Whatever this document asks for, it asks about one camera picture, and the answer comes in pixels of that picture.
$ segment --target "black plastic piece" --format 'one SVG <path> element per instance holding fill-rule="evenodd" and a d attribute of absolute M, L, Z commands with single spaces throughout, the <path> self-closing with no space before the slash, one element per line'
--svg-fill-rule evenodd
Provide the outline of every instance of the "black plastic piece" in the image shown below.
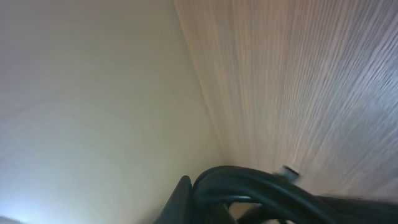
<path fill-rule="evenodd" d="M 154 224 L 191 224 L 192 184 L 189 176 L 183 176 Z"/>

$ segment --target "black cable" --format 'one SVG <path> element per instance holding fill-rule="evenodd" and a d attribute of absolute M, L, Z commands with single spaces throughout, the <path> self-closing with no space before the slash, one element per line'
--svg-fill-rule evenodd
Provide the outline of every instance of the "black cable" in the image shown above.
<path fill-rule="evenodd" d="M 337 223 L 336 213 L 306 191 L 258 170 L 221 166 L 202 173 L 193 185 L 198 207 L 252 202 L 273 209 L 276 218 L 295 223 Z"/>

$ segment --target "wooden surface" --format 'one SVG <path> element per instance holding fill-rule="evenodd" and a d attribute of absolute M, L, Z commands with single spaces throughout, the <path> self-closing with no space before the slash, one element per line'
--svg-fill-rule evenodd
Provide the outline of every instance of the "wooden surface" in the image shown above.
<path fill-rule="evenodd" d="M 230 163 L 398 196 L 398 1 L 175 5 Z"/>

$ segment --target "beige wall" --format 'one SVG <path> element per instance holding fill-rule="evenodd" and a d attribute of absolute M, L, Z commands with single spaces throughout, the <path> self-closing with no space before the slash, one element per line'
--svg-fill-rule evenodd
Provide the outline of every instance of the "beige wall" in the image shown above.
<path fill-rule="evenodd" d="M 171 1 L 0 2 L 0 215 L 147 223 L 222 163 Z"/>

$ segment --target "wooden panel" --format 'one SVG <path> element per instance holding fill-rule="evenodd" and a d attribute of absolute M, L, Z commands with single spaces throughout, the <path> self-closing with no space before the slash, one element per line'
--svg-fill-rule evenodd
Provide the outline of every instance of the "wooden panel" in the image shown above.
<path fill-rule="evenodd" d="M 230 163 L 398 195 L 398 1 L 175 5 Z"/>

